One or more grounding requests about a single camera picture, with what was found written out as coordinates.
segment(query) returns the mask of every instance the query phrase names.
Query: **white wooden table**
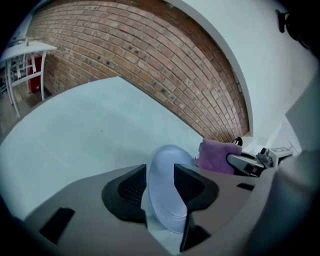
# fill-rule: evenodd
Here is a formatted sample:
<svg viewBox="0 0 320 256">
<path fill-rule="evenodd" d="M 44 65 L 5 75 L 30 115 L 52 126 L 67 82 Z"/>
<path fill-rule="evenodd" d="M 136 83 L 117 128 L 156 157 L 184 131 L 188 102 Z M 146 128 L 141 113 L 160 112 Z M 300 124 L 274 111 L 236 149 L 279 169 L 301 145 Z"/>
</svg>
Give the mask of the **white wooden table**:
<svg viewBox="0 0 320 256">
<path fill-rule="evenodd" d="M 5 62 L 5 78 L 6 78 L 6 84 L 7 84 L 7 89 L 8 89 L 8 95 L 11 103 L 13 104 L 16 114 L 18 118 L 20 117 L 19 109 L 15 100 L 15 96 L 13 93 L 13 87 L 21 84 L 29 79 L 35 78 L 37 76 L 40 76 L 40 87 L 41 87 L 41 98 L 42 100 L 45 99 L 44 95 L 44 67 L 45 67 L 45 58 L 47 51 L 52 51 L 57 49 L 55 46 L 39 42 L 39 41 L 31 41 L 27 43 L 22 43 L 22 44 L 16 44 L 12 47 L 9 47 L 5 49 L 2 53 L 2 56 L 0 58 L 0 62 Z M 42 53 L 42 60 L 41 60 L 41 69 L 37 70 L 36 65 L 35 65 L 35 58 L 34 58 L 34 53 Z M 15 65 L 15 68 L 18 73 L 18 79 L 17 81 L 12 81 L 12 74 L 11 74 L 11 69 L 12 69 L 12 59 L 18 56 L 26 56 L 26 55 L 31 55 L 31 60 L 32 60 L 32 74 L 27 74 L 25 77 L 20 77 L 20 64 L 17 63 Z M 24 63 L 24 68 L 28 69 L 28 65 Z"/>
<path fill-rule="evenodd" d="M 0 193 L 21 219 L 66 185 L 148 164 L 177 145 L 194 156 L 202 137 L 120 77 L 69 89 L 27 114 L 0 144 Z"/>
</svg>

